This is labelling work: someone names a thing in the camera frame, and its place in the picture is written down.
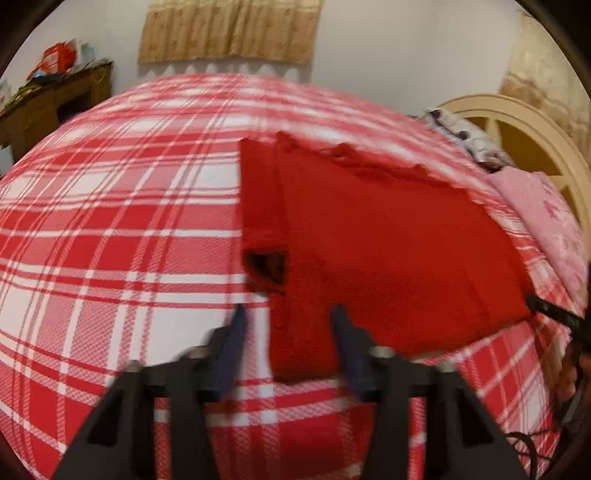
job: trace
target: pillow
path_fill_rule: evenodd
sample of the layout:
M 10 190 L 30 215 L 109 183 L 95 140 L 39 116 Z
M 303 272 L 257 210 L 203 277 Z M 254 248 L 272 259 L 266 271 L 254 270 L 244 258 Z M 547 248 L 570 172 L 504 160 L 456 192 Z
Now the pillow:
M 503 167 L 516 167 L 509 154 L 499 147 L 475 124 L 460 115 L 443 108 L 428 109 L 425 112 L 427 126 L 456 143 L 489 172 L 499 171 Z
M 583 232 L 562 195 L 543 172 L 507 167 L 488 177 L 537 240 L 571 299 L 581 301 L 587 284 Z

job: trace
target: plaid bedsheet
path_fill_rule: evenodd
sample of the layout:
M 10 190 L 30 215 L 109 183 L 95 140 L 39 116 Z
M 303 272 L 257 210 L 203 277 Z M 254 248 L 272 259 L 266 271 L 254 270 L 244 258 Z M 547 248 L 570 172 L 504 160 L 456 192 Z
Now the plaid bedsheet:
M 511 235 L 538 293 L 580 311 L 485 173 L 420 123 L 269 77 L 158 79 L 79 115 L 0 181 L 0 429 L 37 479 L 51 477 L 130 359 L 169 361 L 198 345 L 237 302 L 250 308 L 240 380 L 228 401 L 207 411 L 222 479 L 358 476 L 372 407 L 353 401 L 337 378 L 274 382 L 266 300 L 244 286 L 238 141 L 279 130 L 313 146 L 349 142 L 423 163 L 468 189 Z M 562 328 L 540 317 L 444 357 L 502 429 L 527 433 L 550 425 L 549 385 L 566 341 Z M 170 478 L 167 421 L 158 399 L 161 479 Z M 425 440 L 420 401 L 412 430 L 414 480 Z M 547 455 L 557 435 L 535 440 Z

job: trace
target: pink pillow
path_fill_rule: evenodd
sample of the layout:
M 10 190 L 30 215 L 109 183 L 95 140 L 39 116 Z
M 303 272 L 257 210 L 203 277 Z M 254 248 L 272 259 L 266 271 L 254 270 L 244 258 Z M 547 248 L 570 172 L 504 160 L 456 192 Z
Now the pink pillow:
M 537 240 L 571 299 L 580 301 L 581 286 L 587 283 L 583 234 L 550 178 L 539 171 L 505 167 L 488 179 Z

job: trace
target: human hand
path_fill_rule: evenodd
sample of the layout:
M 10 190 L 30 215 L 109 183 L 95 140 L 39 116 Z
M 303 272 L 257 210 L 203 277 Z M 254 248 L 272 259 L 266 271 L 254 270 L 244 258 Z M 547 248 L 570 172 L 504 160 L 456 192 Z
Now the human hand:
M 591 378 L 591 355 L 581 355 L 579 357 L 579 365 L 583 372 Z M 577 368 L 572 358 L 572 348 L 569 346 L 562 359 L 562 370 L 560 371 L 556 385 L 556 397 L 559 402 L 565 402 L 574 397 L 577 377 Z M 591 382 L 587 387 L 587 391 L 583 394 L 583 401 L 585 403 L 591 402 Z

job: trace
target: wooden cabinet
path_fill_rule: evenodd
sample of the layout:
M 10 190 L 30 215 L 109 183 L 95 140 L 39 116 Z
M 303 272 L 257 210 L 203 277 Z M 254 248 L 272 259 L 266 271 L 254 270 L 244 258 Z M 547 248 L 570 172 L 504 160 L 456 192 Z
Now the wooden cabinet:
M 12 146 L 15 163 L 72 115 L 111 96 L 111 63 L 48 83 L 0 114 L 0 145 Z

